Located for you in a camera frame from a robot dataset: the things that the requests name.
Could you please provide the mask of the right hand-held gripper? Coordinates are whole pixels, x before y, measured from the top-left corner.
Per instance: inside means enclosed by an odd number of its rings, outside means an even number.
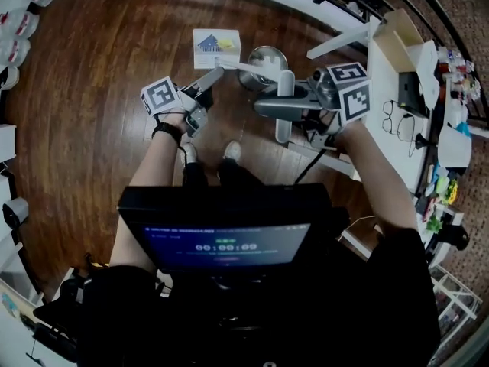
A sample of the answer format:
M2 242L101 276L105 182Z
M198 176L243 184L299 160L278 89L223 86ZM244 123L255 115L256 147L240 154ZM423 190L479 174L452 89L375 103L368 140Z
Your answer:
M307 79L296 80L293 95L263 91L263 98L254 103L254 111L276 119L278 142L289 141L296 125L311 147L332 149L334 135L370 112L371 80L360 63L344 63L318 68Z

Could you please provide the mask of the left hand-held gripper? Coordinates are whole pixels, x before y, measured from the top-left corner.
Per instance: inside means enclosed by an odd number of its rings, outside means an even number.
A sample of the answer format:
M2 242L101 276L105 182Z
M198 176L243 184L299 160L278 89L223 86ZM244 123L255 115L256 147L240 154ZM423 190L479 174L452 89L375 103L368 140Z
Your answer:
M216 67L188 86L176 86L167 76L141 90L141 101L150 117L160 117L171 109L183 110L189 137L197 136L208 121L208 110L213 104L212 86L224 75L223 67Z

